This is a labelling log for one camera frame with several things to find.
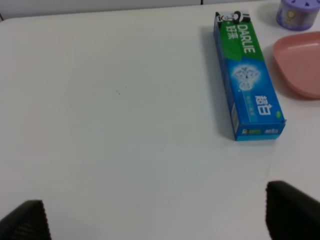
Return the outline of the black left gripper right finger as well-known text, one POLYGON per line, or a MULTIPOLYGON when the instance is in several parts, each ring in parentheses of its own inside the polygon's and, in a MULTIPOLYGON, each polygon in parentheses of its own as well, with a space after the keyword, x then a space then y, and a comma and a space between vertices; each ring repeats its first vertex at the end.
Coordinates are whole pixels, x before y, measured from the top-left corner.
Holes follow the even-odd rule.
POLYGON ((273 240, 318 240, 320 202, 285 181, 270 181, 265 223, 273 240))

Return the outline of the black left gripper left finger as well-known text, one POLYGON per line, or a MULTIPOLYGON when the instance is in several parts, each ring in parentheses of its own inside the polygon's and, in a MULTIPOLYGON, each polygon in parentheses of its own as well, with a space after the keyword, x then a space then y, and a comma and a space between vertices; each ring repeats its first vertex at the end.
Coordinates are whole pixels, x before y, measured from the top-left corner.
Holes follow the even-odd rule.
POLYGON ((42 200, 27 200, 0 220, 2 240, 50 240, 52 238, 42 200))

